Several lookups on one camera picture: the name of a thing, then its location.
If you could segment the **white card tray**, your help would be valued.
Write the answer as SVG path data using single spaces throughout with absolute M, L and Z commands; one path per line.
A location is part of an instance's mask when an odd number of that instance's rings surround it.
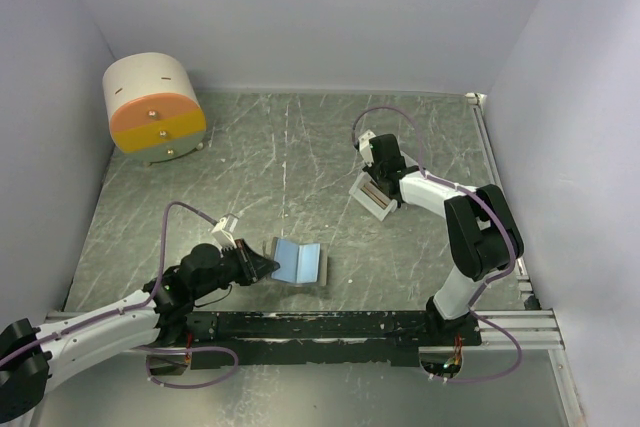
M 379 221 L 398 209 L 398 202 L 384 194 L 364 171 L 356 177 L 349 195 Z

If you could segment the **blue silver card holder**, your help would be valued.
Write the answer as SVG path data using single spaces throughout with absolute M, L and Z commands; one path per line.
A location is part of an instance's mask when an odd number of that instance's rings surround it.
M 322 243 L 299 244 L 278 237 L 264 241 L 262 253 L 279 265 L 268 279 L 294 287 L 326 286 L 327 249 L 327 245 Z

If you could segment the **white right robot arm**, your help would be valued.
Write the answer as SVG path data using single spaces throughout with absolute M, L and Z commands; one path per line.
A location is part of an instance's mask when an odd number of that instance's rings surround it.
M 502 189 L 495 184 L 471 187 L 440 178 L 408 163 L 393 134 L 362 134 L 357 149 L 369 191 L 398 206 L 420 207 L 446 222 L 454 267 L 425 308 L 424 331 L 443 345 L 486 287 L 515 266 L 524 242 Z

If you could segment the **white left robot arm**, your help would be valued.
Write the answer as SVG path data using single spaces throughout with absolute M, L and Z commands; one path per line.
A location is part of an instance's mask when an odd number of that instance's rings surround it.
M 187 332 L 197 300 L 250 286 L 279 269 L 238 239 L 220 249 L 199 244 L 143 288 L 106 307 L 34 326 L 26 319 L 1 332 L 1 420 L 13 421 L 78 373 L 138 347 L 173 346 Z

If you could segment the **round drawer cabinet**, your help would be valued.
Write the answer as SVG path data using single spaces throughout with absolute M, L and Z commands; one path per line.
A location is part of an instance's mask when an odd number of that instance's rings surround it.
M 121 58 L 106 69 L 102 86 L 110 135 L 123 154 L 153 164 L 204 147 L 206 117 L 175 58 L 157 52 Z

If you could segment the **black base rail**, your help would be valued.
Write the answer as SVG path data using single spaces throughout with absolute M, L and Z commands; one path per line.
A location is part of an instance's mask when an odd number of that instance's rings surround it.
M 163 329 L 152 348 L 216 346 L 234 351 L 241 366 L 388 363 L 419 367 L 421 351 L 481 344 L 467 315 L 436 321 L 419 310 L 325 312 L 192 312 Z

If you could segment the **aluminium frame rail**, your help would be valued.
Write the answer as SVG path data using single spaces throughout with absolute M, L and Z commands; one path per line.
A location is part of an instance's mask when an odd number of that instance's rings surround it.
M 471 297 L 471 307 L 475 308 L 479 300 L 493 293 L 497 287 L 514 278 L 524 308 L 522 310 L 481 311 L 479 329 L 482 346 L 493 350 L 521 349 L 523 351 L 547 350 L 559 351 L 564 348 L 555 314 L 541 307 L 535 296 L 533 285 L 526 270 L 522 254 L 523 241 L 516 226 L 515 217 L 502 191 L 497 166 L 491 149 L 489 136 L 482 114 L 486 100 L 484 94 L 467 93 L 465 95 L 474 114 L 474 119 L 481 140 L 485 162 L 491 179 L 491 188 L 485 194 L 478 193 L 485 206 L 491 210 L 490 219 L 499 219 L 504 225 L 503 231 L 512 239 L 514 253 L 507 267 L 487 275 L 478 290 Z

